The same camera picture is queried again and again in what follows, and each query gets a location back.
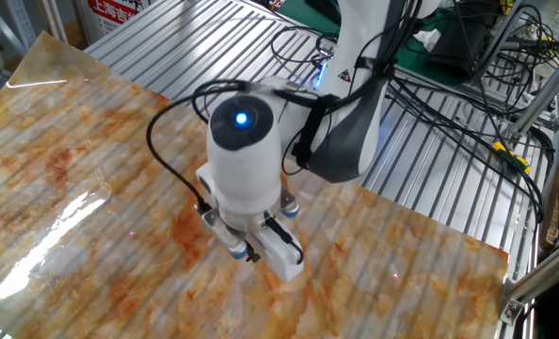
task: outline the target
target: metal frame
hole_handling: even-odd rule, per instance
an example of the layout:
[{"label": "metal frame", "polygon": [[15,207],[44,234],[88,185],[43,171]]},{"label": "metal frame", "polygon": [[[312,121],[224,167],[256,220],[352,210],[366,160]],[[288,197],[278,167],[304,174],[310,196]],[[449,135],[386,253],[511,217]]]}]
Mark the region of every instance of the metal frame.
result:
[{"label": "metal frame", "polygon": [[559,91],[559,67],[544,84],[524,113],[508,129],[513,138],[520,138],[535,123]]},{"label": "metal frame", "polygon": [[492,50],[494,52],[491,54],[484,54],[483,57],[480,59],[480,62],[478,63],[478,71],[481,75],[484,75],[487,72],[490,63],[501,51],[501,48],[505,43],[505,38],[509,37],[514,31],[516,23],[520,19],[520,16],[522,16],[522,11],[519,10],[519,8],[522,5],[526,5],[527,1],[528,0],[516,1],[514,3],[514,6],[509,11],[509,14],[505,17],[505,20],[497,31],[497,34],[495,34],[495,38],[490,42],[490,45],[487,48],[488,51]]},{"label": "metal frame", "polygon": [[47,30],[54,38],[68,43],[66,32],[64,31],[64,24],[60,18],[60,13],[57,10],[56,0],[38,0],[39,8],[41,9],[41,16],[45,22]]},{"label": "metal frame", "polygon": [[8,40],[12,44],[12,46],[16,49],[18,54],[20,54],[22,57],[24,57],[26,55],[26,52],[27,52],[26,46],[24,46],[20,42],[20,40],[18,40],[18,38],[16,37],[14,32],[12,32],[12,30],[9,28],[8,24],[6,24],[4,19],[1,17],[1,15],[0,15],[0,29],[1,29],[1,32],[6,36],[6,38],[8,38]]}]

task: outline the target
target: blue led light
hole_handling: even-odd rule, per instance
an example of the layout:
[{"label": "blue led light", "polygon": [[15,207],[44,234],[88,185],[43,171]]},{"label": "blue led light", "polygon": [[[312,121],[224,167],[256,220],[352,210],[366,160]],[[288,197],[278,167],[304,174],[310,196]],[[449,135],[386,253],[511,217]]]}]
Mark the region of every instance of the blue led light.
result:
[{"label": "blue led light", "polygon": [[326,67],[327,67],[327,61],[325,61],[324,64],[321,66],[321,72],[319,73],[317,79],[315,79],[316,89],[319,88],[319,84],[321,84],[321,78],[324,76],[324,73],[326,72]]},{"label": "blue led light", "polygon": [[239,125],[243,125],[248,122],[248,115],[244,112],[240,112],[235,115],[235,122]]}]

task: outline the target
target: orange stain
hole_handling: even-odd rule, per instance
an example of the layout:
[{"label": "orange stain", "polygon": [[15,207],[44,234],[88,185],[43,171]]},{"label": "orange stain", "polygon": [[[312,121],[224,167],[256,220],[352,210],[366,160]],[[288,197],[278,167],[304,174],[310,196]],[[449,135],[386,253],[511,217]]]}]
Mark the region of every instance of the orange stain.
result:
[{"label": "orange stain", "polygon": [[51,154],[47,164],[45,164],[45,168],[49,171],[46,176],[47,182],[60,187],[66,187],[69,181],[67,168],[71,160],[72,154],[68,147]]},{"label": "orange stain", "polygon": [[182,269],[189,271],[208,252],[209,234],[202,232],[200,215],[194,209],[195,199],[190,197],[184,202],[182,211],[173,218],[170,232],[184,253]]}]

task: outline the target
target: metal grating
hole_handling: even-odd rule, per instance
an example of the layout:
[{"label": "metal grating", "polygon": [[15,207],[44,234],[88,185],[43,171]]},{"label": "metal grating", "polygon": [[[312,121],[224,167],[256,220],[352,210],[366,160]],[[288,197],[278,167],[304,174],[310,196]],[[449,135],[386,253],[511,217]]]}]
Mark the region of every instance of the metal grating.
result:
[{"label": "metal grating", "polygon": [[[313,66],[286,65],[274,59],[268,49],[273,34],[286,24],[239,0],[159,1],[87,52],[130,80],[172,99],[216,78],[257,81],[278,75],[307,84],[317,75]],[[306,33],[286,34],[276,44],[280,53],[292,58],[315,53],[314,38]],[[397,75],[418,82],[420,85],[411,85],[410,89],[441,113],[459,117],[481,132],[494,133],[487,117],[469,104],[426,89],[424,80],[414,74]],[[509,90],[490,81],[489,87],[496,98]],[[519,279],[533,248],[535,217],[528,198],[500,173],[463,152],[437,127],[416,119],[409,113],[410,104],[398,100],[394,91],[388,96],[374,165],[357,182],[509,252],[508,276]],[[559,107],[556,117],[549,115],[542,121],[548,125],[554,118],[559,119]],[[475,142],[454,137],[495,163]],[[531,163],[531,175],[542,187],[547,164],[536,146],[538,142],[527,137],[516,151]]]},{"label": "metal grating", "polygon": [[[553,35],[554,37],[559,41],[559,14],[556,15],[555,20],[554,20],[554,24],[553,27],[551,27],[551,30],[553,31]],[[520,60],[524,60],[525,56],[523,55],[519,55],[518,52],[506,52],[505,54],[514,57],[514,58],[518,58]],[[503,75],[503,74],[510,74],[510,73],[514,73],[515,75],[512,76],[508,76],[506,77],[504,80],[507,82],[511,82],[513,80],[514,77],[518,76],[520,73],[522,73],[522,67],[520,65],[516,66],[515,69],[513,70],[508,70],[506,68],[511,67],[510,64],[508,64],[506,61],[502,60],[502,59],[495,59],[491,66],[489,66],[488,71],[491,72],[492,74],[495,74],[497,76],[499,75]],[[523,76],[520,78],[520,83],[525,83],[527,81],[528,75],[527,73],[523,73]],[[527,90],[527,92],[532,92],[536,89],[540,89],[543,82],[546,79],[543,77],[537,77],[536,81],[534,81],[534,83],[532,84],[532,90]],[[485,87],[487,90],[487,95],[490,98],[495,99],[498,102],[504,102],[505,99],[507,98],[508,94],[511,91],[511,98],[509,101],[509,104],[513,105],[515,103],[515,99],[516,97],[518,97],[519,95],[519,90],[520,88],[512,88],[510,86],[507,86],[506,84],[503,84],[502,82],[496,80],[493,77],[486,77],[485,78]],[[479,95],[479,88],[472,82],[466,83],[464,85],[462,85],[460,87],[462,90],[464,91],[470,91],[471,93],[474,93],[476,95]],[[524,108],[526,107],[530,102],[528,101],[527,98],[525,98],[524,96],[522,96],[522,98],[520,99],[520,101],[516,104],[516,108]],[[545,126],[551,130],[557,130],[559,128],[559,100],[556,101],[556,108],[552,111],[552,112],[543,112],[543,114],[539,117],[539,119],[537,120],[537,123],[539,125]]]}]

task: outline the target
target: warning label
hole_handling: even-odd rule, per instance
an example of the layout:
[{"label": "warning label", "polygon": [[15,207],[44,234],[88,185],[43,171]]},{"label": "warning label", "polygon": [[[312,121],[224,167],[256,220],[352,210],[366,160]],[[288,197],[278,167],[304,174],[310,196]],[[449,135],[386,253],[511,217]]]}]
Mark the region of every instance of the warning label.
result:
[{"label": "warning label", "polygon": [[338,77],[346,82],[351,82],[351,76],[348,73],[348,70],[344,70],[344,72],[338,74]]}]

